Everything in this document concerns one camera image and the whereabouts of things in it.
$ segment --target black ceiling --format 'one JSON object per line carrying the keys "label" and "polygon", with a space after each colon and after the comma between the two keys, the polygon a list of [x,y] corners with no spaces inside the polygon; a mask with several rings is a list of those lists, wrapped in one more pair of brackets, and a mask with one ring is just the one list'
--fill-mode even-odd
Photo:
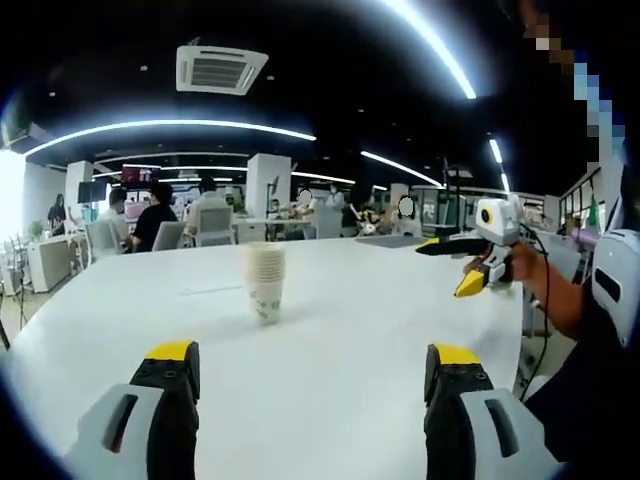
{"label": "black ceiling", "polygon": [[[354,178],[363,168],[358,152],[367,150],[436,180],[442,180],[446,157],[470,168],[472,184],[500,188],[488,146],[492,135],[512,189],[540,194],[563,193],[586,161],[597,161],[597,143],[587,137],[585,108],[571,98],[570,79],[512,29],[493,1],[413,2],[466,73],[477,93],[472,100],[424,38],[387,5],[393,2],[333,3],[138,0],[32,7],[30,30],[12,32],[19,48],[8,54],[17,75],[7,90],[5,131],[11,139],[33,122],[54,138],[136,120],[238,121],[309,133],[317,141],[219,127],[145,127],[73,139],[29,159],[64,165],[163,151],[266,152],[292,156],[301,171]],[[176,92],[176,48],[195,38],[200,45],[269,55],[248,95]],[[14,148],[24,151],[47,138]],[[364,167],[377,184],[425,183],[371,160]]]}

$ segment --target ceiling air conditioner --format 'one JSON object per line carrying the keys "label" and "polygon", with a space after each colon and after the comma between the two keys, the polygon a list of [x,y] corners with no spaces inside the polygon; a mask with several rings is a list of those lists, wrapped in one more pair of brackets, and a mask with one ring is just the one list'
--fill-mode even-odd
{"label": "ceiling air conditioner", "polygon": [[233,48],[178,47],[176,89],[246,95],[268,59],[264,53]]}

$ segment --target office chair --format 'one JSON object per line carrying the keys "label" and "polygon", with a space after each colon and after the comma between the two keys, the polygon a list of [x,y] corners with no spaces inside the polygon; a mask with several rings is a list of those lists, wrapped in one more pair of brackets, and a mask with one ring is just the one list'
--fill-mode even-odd
{"label": "office chair", "polygon": [[316,238],[340,238],[342,230],[342,212],[333,208],[318,206],[315,211],[313,225],[316,227]]}
{"label": "office chair", "polygon": [[232,207],[199,208],[197,212],[198,233],[196,247],[232,245],[235,243],[231,222]]}
{"label": "office chair", "polygon": [[162,222],[151,251],[160,252],[180,248],[184,227],[185,222]]}
{"label": "office chair", "polygon": [[85,234],[89,251],[89,265],[93,265],[103,258],[122,253],[120,239],[113,223],[109,221],[89,223],[85,227]]}

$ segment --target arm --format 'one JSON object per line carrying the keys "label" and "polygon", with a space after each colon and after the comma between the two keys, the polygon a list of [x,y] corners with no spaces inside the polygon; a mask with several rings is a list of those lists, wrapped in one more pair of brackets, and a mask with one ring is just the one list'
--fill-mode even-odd
{"label": "arm", "polygon": [[[530,277],[524,281],[540,304],[547,300],[547,265],[542,255],[537,255]],[[582,286],[566,280],[553,265],[549,265],[549,320],[563,335],[578,339],[582,317]]]}

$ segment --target paper cup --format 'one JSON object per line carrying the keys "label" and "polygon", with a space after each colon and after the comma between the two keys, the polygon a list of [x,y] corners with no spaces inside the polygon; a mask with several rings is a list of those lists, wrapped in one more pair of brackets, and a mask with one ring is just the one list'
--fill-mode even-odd
{"label": "paper cup", "polygon": [[284,278],[285,257],[281,245],[266,242],[250,243],[244,249],[244,256],[247,283],[275,283]]}
{"label": "paper cup", "polygon": [[260,325],[266,327],[280,321],[283,284],[283,281],[247,283],[249,308],[256,314]]}

